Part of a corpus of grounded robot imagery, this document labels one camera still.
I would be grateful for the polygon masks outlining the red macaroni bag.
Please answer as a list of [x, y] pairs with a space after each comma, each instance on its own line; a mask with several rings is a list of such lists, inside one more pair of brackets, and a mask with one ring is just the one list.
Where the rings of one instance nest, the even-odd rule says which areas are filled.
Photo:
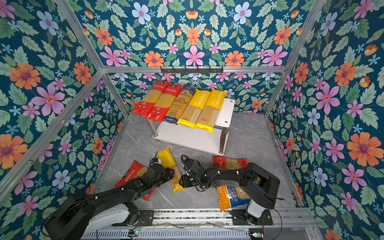
[[126, 171], [124, 176], [115, 184], [115, 188], [124, 186], [127, 182], [143, 176], [148, 171], [148, 168], [143, 166], [137, 161], [133, 161], [130, 168]]

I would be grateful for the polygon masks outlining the red spaghetti bag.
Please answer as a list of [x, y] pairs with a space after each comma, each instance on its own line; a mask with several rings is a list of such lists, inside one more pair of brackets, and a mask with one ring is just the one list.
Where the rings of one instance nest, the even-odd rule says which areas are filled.
[[169, 85], [169, 82], [161, 80], [157, 81], [145, 95], [145, 97], [131, 111], [131, 114], [147, 116]]
[[168, 85], [146, 116], [146, 119], [161, 123], [181, 90], [182, 86], [180, 85]]

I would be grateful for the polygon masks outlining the yellow Pastatime spaghetti bag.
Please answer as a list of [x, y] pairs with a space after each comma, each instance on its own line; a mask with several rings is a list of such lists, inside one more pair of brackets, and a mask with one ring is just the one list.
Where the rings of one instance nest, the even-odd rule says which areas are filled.
[[196, 90], [177, 124], [194, 129], [210, 94], [210, 91]]

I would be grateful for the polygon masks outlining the amber blue spaghetti bag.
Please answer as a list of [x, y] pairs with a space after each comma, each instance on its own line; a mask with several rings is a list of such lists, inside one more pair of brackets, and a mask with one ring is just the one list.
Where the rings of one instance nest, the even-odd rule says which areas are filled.
[[190, 103], [192, 97], [196, 93], [196, 90], [197, 89], [193, 87], [183, 86], [182, 90], [179, 92], [178, 96], [163, 118], [163, 122], [177, 124], [178, 120]]

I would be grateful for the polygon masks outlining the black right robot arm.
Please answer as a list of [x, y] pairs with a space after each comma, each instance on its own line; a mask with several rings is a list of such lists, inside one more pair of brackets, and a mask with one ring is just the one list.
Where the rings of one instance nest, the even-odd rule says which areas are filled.
[[204, 168], [200, 162], [181, 155], [183, 169], [179, 184], [183, 188], [196, 188], [204, 192], [210, 187], [239, 187], [250, 198], [247, 210], [243, 215], [234, 212], [236, 218], [242, 218], [252, 225], [260, 223], [266, 210], [275, 208], [278, 197], [280, 180], [260, 166], [249, 163], [246, 167], [237, 170], [220, 170], [218, 168]]

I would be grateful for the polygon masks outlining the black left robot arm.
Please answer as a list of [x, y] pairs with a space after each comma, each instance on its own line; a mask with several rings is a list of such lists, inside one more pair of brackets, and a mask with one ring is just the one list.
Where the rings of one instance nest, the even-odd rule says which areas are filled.
[[143, 176], [121, 187], [92, 195], [73, 194], [44, 220], [45, 234], [52, 240], [79, 240], [89, 232], [122, 223], [129, 215], [138, 214], [133, 201], [169, 182], [174, 173], [170, 168], [154, 164]]

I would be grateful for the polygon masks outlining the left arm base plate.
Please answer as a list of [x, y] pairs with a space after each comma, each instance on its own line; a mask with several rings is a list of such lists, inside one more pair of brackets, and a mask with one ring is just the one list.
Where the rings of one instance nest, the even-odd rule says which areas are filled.
[[128, 215], [125, 223], [133, 227], [151, 226], [154, 220], [155, 211], [153, 210], [137, 210]]

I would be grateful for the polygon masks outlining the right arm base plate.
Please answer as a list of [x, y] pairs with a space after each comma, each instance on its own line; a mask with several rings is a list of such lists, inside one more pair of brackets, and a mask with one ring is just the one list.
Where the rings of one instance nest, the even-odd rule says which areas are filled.
[[272, 226], [271, 212], [264, 210], [260, 218], [253, 217], [247, 210], [230, 210], [234, 226]]

